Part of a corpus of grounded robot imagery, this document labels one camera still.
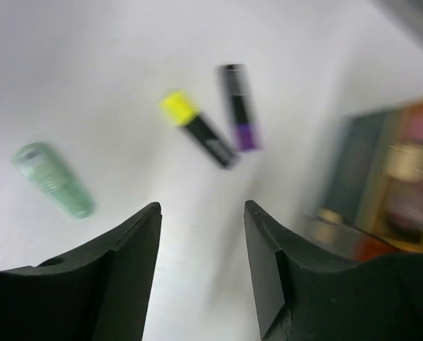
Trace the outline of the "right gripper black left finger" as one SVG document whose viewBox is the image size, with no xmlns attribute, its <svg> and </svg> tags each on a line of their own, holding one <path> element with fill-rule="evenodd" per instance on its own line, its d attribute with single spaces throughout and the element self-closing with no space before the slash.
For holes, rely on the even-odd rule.
<svg viewBox="0 0 423 341">
<path fill-rule="evenodd" d="M 160 234 L 153 202 L 37 266 L 0 271 L 0 340 L 140 340 Z"/>
</svg>

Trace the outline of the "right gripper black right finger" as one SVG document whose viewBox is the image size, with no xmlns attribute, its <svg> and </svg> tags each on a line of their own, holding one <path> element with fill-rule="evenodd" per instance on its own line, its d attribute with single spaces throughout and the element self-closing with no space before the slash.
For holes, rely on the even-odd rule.
<svg viewBox="0 0 423 341">
<path fill-rule="evenodd" d="M 347 259 L 252 200 L 244 220 L 262 340 L 423 340 L 423 253 Z"/>
</svg>

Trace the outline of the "teal drawer organizer box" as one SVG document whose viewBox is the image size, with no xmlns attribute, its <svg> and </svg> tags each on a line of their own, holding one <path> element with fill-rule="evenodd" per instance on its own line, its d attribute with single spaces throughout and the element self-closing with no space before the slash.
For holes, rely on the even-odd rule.
<svg viewBox="0 0 423 341">
<path fill-rule="evenodd" d="M 423 253 L 423 99 L 346 119 L 305 234 L 358 261 Z"/>
</svg>

